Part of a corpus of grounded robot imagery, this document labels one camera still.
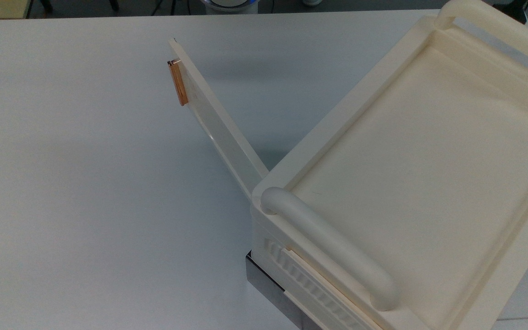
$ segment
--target white tray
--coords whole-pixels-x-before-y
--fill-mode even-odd
[[[178,44],[181,104],[253,202],[253,259],[327,329],[492,328],[528,267],[528,29],[423,17],[268,174]]]

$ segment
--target white plastic box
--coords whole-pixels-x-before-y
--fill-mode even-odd
[[[187,104],[252,201],[252,258],[321,328],[489,330],[528,267],[528,29],[426,16],[270,172],[175,41]]]

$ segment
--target tray surface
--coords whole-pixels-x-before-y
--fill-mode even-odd
[[[519,220],[528,110],[428,46],[292,192],[440,328]]]

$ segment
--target chair leg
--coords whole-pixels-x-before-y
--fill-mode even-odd
[[[109,3],[111,3],[111,8],[113,11],[119,11],[119,4],[117,3],[117,0],[109,0]]]
[[[50,0],[40,0],[42,3],[42,6],[44,6],[45,12],[52,12],[52,5],[50,4]]]

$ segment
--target tray handle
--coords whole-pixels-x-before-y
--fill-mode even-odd
[[[392,276],[299,197],[285,189],[270,187],[264,190],[260,202],[264,213],[281,215],[358,280],[370,293],[375,309],[388,311],[398,305],[400,291]]]
[[[509,46],[528,56],[528,28],[481,0],[451,0],[434,21],[438,29],[448,29],[455,17],[463,17]]]

